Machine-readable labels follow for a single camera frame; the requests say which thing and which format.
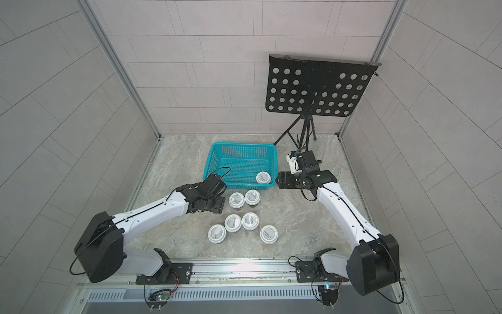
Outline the yogurt cup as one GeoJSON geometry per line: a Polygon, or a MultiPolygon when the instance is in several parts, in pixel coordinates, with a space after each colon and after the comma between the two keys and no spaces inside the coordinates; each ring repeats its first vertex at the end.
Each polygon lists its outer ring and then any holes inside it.
{"type": "Polygon", "coordinates": [[[231,214],[226,218],[224,226],[227,232],[236,233],[242,227],[242,219],[239,215],[231,214]]]}
{"type": "Polygon", "coordinates": [[[230,195],[229,204],[235,210],[242,210],[245,204],[245,196],[240,192],[234,192],[230,195]]]}
{"type": "Polygon", "coordinates": [[[244,196],[244,201],[251,208],[255,208],[261,201],[261,194],[257,190],[248,190],[244,196]]]}
{"type": "Polygon", "coordinates": [[[223,225],[213,225],[208,231],[208,239],[213,244],[220,244],[226,239],[227,230],[223,225]]]}
{"type": "Polygon", "coordinates": [[[271,176],[266,171],[260,171],[260,173],[256,175],[256,182],[258,184],[269,184],[271,182],[271,176]]]}
{"type": "Polygon", "coordinates": [[[254,231],[259,226],[260,220],[256,213],[246,213],[242,218],[242,226],[245,230],[254,231]]]}
{"type": "Polygon", "coordinates": [[[260,239],[267,245],[278,240],[278,230],[272,225],[266,225],[260,230],[260,239]]]}

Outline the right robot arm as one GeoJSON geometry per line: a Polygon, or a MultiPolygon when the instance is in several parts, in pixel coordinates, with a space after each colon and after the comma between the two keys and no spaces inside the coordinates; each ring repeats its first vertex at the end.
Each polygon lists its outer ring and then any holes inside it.
{"type": "Polygon", "coordinates": [[[313,259],[316,272],[349,279],[362,296],[400,281],[400,249],[393,235],[383,235],[352,204],[328,170],[292,174],[282,171],[276,178],[280,189],[312,192],[314,200],[324,205],[341,227],[352,252],[337,253],[324,249],[313,259]]]}

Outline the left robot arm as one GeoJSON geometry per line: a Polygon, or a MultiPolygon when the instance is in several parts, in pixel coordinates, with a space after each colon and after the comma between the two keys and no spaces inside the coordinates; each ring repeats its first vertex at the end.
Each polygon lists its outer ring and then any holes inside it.
{"type": "Polygon", "coordinates": [[[220,214],[226,184],[211,174],[201,183],[184,184],[168,196],[128,212],[96,214],[75,246],[76,260],[90,282],[102,282],[114,274],[135,274],[139,285],[178,281],[173,263],[161,249],[153,253],[127,249],[127,244],[146,231],[188,213],[220,214]]]}

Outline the teal plastic basket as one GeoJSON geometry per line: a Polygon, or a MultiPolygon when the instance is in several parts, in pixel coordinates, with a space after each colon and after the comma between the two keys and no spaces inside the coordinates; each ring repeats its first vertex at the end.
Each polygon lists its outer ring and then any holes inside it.
{"type": "Polygon", "coordinates": [[[214,143],[207,157],[203,178],[206,179],[212,173],[221,175],[229,189],[266,190],[276,185],[277,148],[263,143],[214,143]],[[269,184],[256,182],[256,175],[260,171],[270,174],[269,184]]]}

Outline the black perforated music stand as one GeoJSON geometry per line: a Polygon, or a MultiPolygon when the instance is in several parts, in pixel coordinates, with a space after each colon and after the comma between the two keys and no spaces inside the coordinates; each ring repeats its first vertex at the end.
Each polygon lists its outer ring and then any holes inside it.
{"type": "Polygon", "coordinates": [[[313,118],[346,118],[353,114],[381,65],[271,54],[265,109],[297,116],[274,144],[289,136],[298,152],[308,150],[310,138],[316,139],[313,118]]]}

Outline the left circuit board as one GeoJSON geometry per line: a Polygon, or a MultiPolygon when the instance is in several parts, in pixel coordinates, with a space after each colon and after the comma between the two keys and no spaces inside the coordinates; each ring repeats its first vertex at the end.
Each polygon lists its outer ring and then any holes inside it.
{"type": "Polygon", "coordinates": [[[173,291],[171,289],[162,289],[151,293],[146,299],[150,312],[154,310],[161,311],[162,308],[169,302],[172,292],[173,291]]]}

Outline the circuit board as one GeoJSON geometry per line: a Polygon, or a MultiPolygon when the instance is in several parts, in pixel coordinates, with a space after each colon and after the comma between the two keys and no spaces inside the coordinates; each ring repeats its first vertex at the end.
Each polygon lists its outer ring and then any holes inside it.
{"type": "Polygon", "coordinates": [[[327,285],[318,285],[318,299],[324,306],[333,307],[339,299],[339,289],[327,285]]]}
{"type": "Polygon", "coordinates": [[[173,291],[171,289],[162,289],[151,293],[146,299],[150,312],[154,310],[161,311],[162,308],[169,302],[172,292],[173,291]]]}

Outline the right circuit board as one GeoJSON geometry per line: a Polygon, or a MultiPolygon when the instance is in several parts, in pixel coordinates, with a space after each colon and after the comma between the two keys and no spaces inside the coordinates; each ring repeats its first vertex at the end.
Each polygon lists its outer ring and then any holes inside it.
{"type": "Polygon", "coordinates": [[[318,285],[318,299],[324,306],[333,307],[339,299],[339,289],[327,285],[318,285]]]}

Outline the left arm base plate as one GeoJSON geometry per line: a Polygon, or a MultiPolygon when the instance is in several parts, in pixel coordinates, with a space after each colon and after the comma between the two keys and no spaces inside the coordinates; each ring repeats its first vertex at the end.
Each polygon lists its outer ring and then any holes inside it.
{"type": "Polygon", "coordinates": [[[193,263],[163,265],[153,276],[139,275],[136,285],[187,285],[192,276],[193,263]]]}

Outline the aluminium mounting rail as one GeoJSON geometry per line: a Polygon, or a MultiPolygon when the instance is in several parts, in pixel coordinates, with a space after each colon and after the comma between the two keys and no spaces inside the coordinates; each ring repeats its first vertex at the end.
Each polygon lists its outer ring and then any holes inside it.
{"type": "Polygon", "coordinates": [[[263,281],[263,280],[292,280],[297,282],[295,261],[302,260],[291,256],[288,259],[192,259],[171,260],[174,263],[193,263],[192,276],[189,284],[205,281],[263,281]]]}

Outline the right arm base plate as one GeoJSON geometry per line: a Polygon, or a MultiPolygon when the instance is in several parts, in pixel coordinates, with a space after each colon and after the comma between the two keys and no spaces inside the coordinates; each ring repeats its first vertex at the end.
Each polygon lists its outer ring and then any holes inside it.
{"type": "Polygon", "coordinates": [[[295,273],[298,283],[320,283],[320,282],[330,282],[330,283],[339,283],[342,281],[343,283],[349,282],[349,279],[345,277],[339,277],[337,274],[325,274],[319,275],[315,271],[313,261],[295,261],[295,273]]]}

